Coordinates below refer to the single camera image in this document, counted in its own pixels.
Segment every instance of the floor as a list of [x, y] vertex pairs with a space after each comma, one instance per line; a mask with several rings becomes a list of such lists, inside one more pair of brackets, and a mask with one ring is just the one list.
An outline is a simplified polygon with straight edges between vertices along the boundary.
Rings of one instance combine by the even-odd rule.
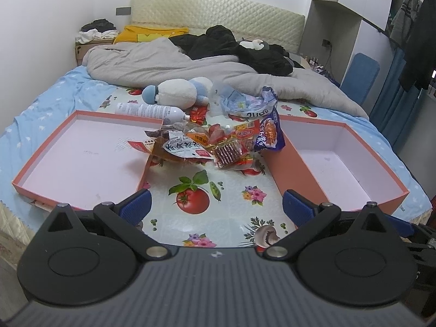
[[26, 303], [17, 273], [6, 261], [0, 258], [0, 319], [13, 316]]

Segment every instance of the open cardboard box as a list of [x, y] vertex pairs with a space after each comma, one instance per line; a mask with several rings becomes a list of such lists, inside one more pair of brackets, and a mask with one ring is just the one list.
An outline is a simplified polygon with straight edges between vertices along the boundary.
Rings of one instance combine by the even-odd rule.
[[162, 120], [75, 111], [41, 144], [12, 181], [18, 193], [50, 207], [59, 202], [92, 210], [121, 202], [145, 183], [149, 155], [128, 140], [143, 140]]
[[311, 202], [343, 211], [375, 201], [392, 214], [409, 191], [380, 156], [345, 123], [280, 116], [286, 146], [264, 157], [283, 193], [293, 189]]

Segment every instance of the quilted headboard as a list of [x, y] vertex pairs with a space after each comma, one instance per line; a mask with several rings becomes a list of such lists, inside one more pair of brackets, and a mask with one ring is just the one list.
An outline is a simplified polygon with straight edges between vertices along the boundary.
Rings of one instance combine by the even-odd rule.
[[263, 39], [295, 53], [304, 16], [249, 0], [132, 0], [131, 24], [188, 27], [191, 34], [203, 34], [221, 24], [236, 40]]

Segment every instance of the blue curtain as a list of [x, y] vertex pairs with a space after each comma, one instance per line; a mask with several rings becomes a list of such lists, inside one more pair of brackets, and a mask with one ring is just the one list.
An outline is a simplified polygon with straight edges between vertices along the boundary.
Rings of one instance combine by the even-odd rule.
[[415, 86], [408, 92], [400, 86], [398, 78], [405, 63], [404, 51], [397, 48], [386, 81], [369, 116], [371, 123], [389, 141], [395, 153], [407, 140], [424, 99], [424, 91]]

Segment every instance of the gray blanket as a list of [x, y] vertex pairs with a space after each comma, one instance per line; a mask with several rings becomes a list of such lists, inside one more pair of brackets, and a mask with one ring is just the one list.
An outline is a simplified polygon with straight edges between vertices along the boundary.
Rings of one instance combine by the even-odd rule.
[[149, 43], [118, 43], [92, 48], [83, 64], [92, 78], [110, 84], [144, 88], [165, 80], [204, 76], [229, 84], [248, 95], [259, 96], [270, 86], [279, 99], [303, 98], [317, 107], [368, 119], [365, 111], [328, 79], [310, 70], [294, 69], [287, 77], [258, 74], [238, 63], [233, 55], [191, 60], [167, 38]]

